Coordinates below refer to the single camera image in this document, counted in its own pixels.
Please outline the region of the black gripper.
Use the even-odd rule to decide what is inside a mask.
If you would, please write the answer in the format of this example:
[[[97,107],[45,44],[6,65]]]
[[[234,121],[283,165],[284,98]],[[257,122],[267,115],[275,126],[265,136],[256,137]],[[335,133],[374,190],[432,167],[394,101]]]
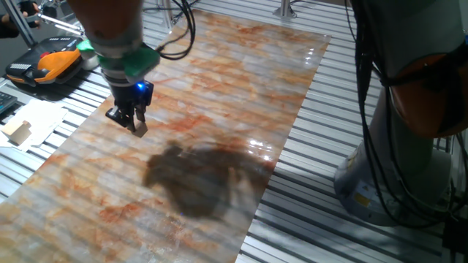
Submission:
[[[140,122],[146,122],[146,107],[151,104],[154,85],[148,81],[142,80],[131,85],[110,87],[115,100],[115,105],[124,106],[127,103],[137,105],[135,113]],[[134,132],[136,130],[133,115],[129,115],[125,110],[115,106],[110,108],[105,116],[115,121],[120,126]]]

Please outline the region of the person hand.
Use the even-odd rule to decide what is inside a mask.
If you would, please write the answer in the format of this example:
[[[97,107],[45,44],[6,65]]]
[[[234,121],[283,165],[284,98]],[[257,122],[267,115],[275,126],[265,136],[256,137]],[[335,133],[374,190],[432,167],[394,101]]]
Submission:
[[[39,7],[37,6],[37,3],[33,0],[21,0],[18,5],[28,26],[30,28],[37,28],[39,26]]]

